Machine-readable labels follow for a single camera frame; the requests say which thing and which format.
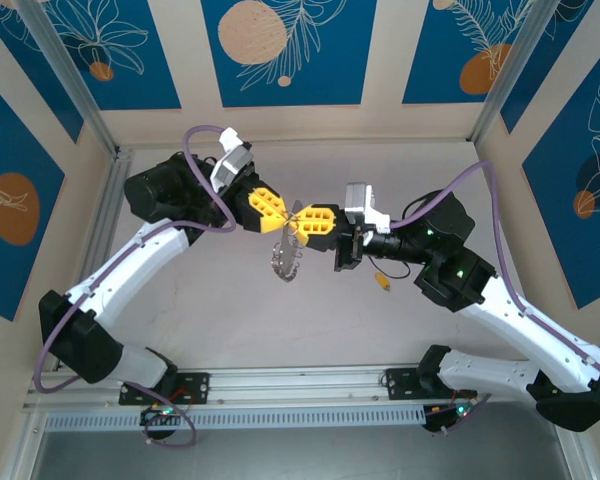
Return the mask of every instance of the floral wall pattern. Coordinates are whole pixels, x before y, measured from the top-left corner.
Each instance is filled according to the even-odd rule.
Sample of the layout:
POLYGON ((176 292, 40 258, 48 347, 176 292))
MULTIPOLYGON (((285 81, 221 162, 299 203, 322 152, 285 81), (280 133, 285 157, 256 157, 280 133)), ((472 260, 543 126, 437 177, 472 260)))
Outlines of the floral wall pattern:
POLYGON ((84 120, 10 1, 0 0, 0 39, 74 142, 84 120))
MULTIPOLYGON (((46 0, 41 6, 102 110, 180 108, 147 0, 46 0)), ((5 43, 9 38, 14 57, 37 57, 38 46, 6 0, 0 0, 0 35, 5 43)))
POLYGON ((600 297, 600 59, 523 167, 583 307, 600 297))
POLYGON ((14 320, 64 173, 0 96, 0 316, 14 320))
POLYGON ((355 105, 375 0, 202 0, 224 107, 355 105))
POLYGON ((595 0, 561 0, 500 110, 512 132, 595 0))
POLYGON ((403 103, 481 102, 534 0, 431 0, 403 103))

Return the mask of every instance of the white table surface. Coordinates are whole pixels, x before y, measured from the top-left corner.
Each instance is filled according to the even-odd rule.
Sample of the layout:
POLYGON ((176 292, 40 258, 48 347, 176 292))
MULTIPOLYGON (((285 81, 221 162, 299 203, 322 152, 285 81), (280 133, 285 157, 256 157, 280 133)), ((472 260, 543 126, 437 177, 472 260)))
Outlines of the white table surface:
MULTIPOLYGON (((132 174, 174 151, 137 150, 132 174)), ((201 157, 221 155, 219 145, 193 151, 201 157)), ((393 218, 411 200, 446 186, 478 160, 473 144, 465 142, 271 143, 255 144, 252 152, 261 178, 289 205, 296 199, 304 205, 342 205, 347 182, 363 181, 373 185, 376 207, 393 218)), ((456 193, 476 221, 467 246, 496 265, 483 175, 474 174, 456 193)), ((125 201, 113 251, 141 223, 125 201)), ((269 264, 278 238, 279 233, 242 230, 204 234, 129 302, 112 334, 123 343, 149 346, 181 368, 410 363, 431 344, 521 358, 470 319, 427 300, 413 285, 417 267, 410 279, 392 280, 387 293, 368 260, 353 271, 335 273, 334 252, 304 249, 298 276, 286 284, 269 264)), ((398 263, 380 264, 389 273, 404 271, 398 263)))

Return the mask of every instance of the clear plastic object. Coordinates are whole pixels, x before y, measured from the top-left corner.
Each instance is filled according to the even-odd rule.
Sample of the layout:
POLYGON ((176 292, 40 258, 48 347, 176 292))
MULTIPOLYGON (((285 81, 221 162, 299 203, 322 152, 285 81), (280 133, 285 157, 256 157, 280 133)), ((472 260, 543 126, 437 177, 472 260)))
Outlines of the clear plastic object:
POLYGON ((293 204, 291 212, 288 213, 287 221, 282 228, 282 237, 280 241, 273 247, 273 256, 271 257, 271 268, 275 274, 284 282, 290 282, 298 273, 300 263, 298 260, 302 258, 302 245, 289 228, 289 224, 294 218, 294 215, 302 210, 302 203, 299 200, 293 204))

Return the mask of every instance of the beige circle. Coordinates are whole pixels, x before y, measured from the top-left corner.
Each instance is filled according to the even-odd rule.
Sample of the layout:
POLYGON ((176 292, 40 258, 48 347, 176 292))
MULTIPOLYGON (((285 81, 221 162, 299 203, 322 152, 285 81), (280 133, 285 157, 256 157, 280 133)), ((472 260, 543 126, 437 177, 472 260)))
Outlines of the beige circle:
MULTIPOLYGON (((49 0, 38 0, 38 3, 48 2, 49 0)), ((15 10, 16 6, 13 4, 13 0, 0 0, 0 5, 7 7, 10 10, 15 10)))
POLYGON ((256 0, 236 3, 220 19, 218 37, 226 54, 242 65, 276 58, 287 45, 287 29, 273 9, 256 0))
POLYGON ((446 10, 451 5, 456 3, 456 0, 433 0, 433 8, 436 10, 446 10))
POLYGON ((288 87, 289 85, 291 85, 291 79, 286 75, 283 75, 278 79, 278 85, 280 85, 281 87, 288 87))

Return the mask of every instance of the orange circle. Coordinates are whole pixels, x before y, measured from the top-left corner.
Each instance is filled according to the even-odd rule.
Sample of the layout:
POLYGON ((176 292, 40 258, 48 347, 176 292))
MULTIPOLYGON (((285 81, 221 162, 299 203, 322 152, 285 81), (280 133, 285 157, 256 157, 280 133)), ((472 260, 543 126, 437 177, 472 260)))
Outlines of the orange circle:
POLYGON ((291 85, 291 78, 287 77, 286 75, 283 75, 278 79, 278 85, 280 85, 281 87, 288 87, 289 85, 291 85))
POLYGON ((573 200, 573 209, 576 211, 576 215, 583 220, 586 220, 593 215, 595 208, 596 199, 593 196, 593 193, 587 192, 586 190, 578 192, 576 198, 573 200))
POLYGON ((218 23, 218 38, 236 63, 259 65, 276 58, 287 45, 287 29, 269 5, 244 0, 232 6, 218 23))
POLYGON ((496 74, 502 68, 507 55, 509 55, 509 50, 511 50, 511 45, 498 44, 478 53, 469 60, 460 74, 460 88, 462 91, 469 95, 489 93, 496 79, 496 74))
POLYGON ((36 234, 39 220, 40 200, 31 180, 20 173, 0 175, 0 238, 24 246, 36 234))
POLYGON ((108 82, 113 78, 113 69, 102 62, 93 62, 89 65, 89 73, 101 82, 108 82))

